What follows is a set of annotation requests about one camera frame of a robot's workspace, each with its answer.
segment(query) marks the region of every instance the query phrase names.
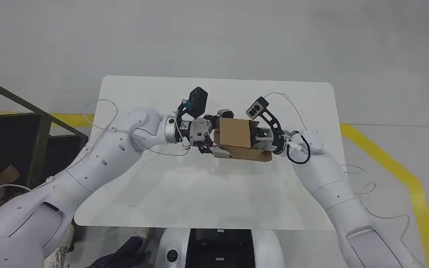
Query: yellow stripe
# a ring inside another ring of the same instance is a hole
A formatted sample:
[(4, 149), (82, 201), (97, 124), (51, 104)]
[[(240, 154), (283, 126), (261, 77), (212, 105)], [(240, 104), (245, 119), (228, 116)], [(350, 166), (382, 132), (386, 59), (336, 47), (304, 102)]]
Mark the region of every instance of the yellow stripe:
[(411, 174), (404, 166), (390, 157), (382, 148), (364, 136), (359, 130), (348, 124), (341, 124), (340, 127), (343, 136), (349, 138), (378, 164), (389, 170), (399, 181), (408, 187), (417, 227), (422, 239), (426, 263), (429, 264), (429, 209), (422, 183), (415, 175)]
[[(17, 114), (18, 112), (0, 112), (0, 115), (10, 115), (10, 114)], [(52, 113), (53, 117), (56, 117), (66, 123), (67, 125), (70, 125), (72, 127), (91, 127), (91, 124), (85, 120), (83, 115), (79, 114), (73, 114), (73, 113)], [(86, 115), (89, 121), (94, 121), (94, 115)]]

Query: plaid fabric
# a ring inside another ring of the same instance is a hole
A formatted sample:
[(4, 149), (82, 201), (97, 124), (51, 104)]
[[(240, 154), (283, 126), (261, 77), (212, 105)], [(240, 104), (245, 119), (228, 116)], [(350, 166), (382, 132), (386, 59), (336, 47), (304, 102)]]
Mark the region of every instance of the plaid fabric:
[(140, 237), (131, 237), (115, 253), (97, 259), (88, 268), (131, 268), (140, 265), (145, 254), (137, 254), (143, 244)]

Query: table top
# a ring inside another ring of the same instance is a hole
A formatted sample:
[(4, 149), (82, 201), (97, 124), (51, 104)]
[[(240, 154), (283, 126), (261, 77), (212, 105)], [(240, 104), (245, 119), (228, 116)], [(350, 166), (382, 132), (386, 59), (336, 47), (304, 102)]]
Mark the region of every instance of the table top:
[[(325, 149), (345, 163), (334, 90), (327, 83), (107, 76), (99, 98), (116, 103), (118, 118), (135, 107), (172, 114), (197, 86), (208, 92), (206, 113), (231, 109), (240, 119), (247, 119), (245, 111), (259, 96), (286, 93), (307, 128), (319, 130)], [(279, 95), (267, 100), (283, 129), (302, 128), (287, 100)], [(95, 124), (106, 125), (114, 113), (109, 103), (99, 102)], [(98, 132), (93, 128), (91, 137)], [(181, 152), (180, 145), (152, 149)], [(332, 230), (286, 157), (274, 156), (267, 163), (216, 159), (195, 148), (183, 157), (145, 151), (130, 170), (91, 195), (75, 221), (86, 226)]]

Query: gray floor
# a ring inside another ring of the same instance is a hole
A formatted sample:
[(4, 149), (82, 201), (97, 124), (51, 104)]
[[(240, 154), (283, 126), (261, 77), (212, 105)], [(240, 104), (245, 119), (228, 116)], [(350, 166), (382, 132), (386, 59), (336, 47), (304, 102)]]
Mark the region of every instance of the gray floor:
[[(364, 124), (428, 189), (428, 24), (425, 0), (3, 0), (0, 86), (50, 113), (81, 113), (109, 74), (329, 82), (340, 122)], [(0, 111), (22, 109), (0, 98)], [(365, 168), (354, 190), (377, 182), (367, 206), (411, 214), (406, 187), (343, 143), (347, 163)], [(398, 236), (404, 227), (380, 223)], [(84, 267), (132, 232), (91, 229), (68, 259)], [(290, 236), (279, 234), (287, 267), (345, 266), (332, 233)], [(423, 261), (414, 218), (404, 240)]]

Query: sticker label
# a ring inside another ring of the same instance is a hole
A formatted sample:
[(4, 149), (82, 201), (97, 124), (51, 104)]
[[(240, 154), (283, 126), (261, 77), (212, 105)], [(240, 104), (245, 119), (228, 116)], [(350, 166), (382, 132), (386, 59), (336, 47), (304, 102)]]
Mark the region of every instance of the sticker label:
[(182, 121), (180, 124), (180, 129), (188, 129), (189, 128), (189, 121)]

